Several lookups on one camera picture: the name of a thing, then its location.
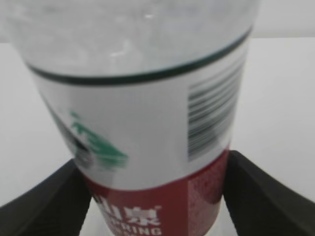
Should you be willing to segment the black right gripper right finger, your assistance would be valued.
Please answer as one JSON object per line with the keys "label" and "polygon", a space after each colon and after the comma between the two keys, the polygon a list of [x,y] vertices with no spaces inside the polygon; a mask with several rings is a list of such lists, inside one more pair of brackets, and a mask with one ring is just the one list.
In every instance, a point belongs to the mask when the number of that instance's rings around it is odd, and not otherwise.
{"label": "black right gripper right finger", "polygon": [[239,236],[313,236],[315,204],[243,154],[228,155],[223,196]]}

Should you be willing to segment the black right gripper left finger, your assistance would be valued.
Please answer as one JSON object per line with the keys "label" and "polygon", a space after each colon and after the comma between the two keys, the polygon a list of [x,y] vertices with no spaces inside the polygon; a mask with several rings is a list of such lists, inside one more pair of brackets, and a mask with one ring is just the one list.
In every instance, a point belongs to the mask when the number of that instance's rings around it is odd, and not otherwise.
{"label": "black right gripper left finger", "polygon": [[1,206],[2,236],[78,236],[91,194],[72,160],[40,184]]}

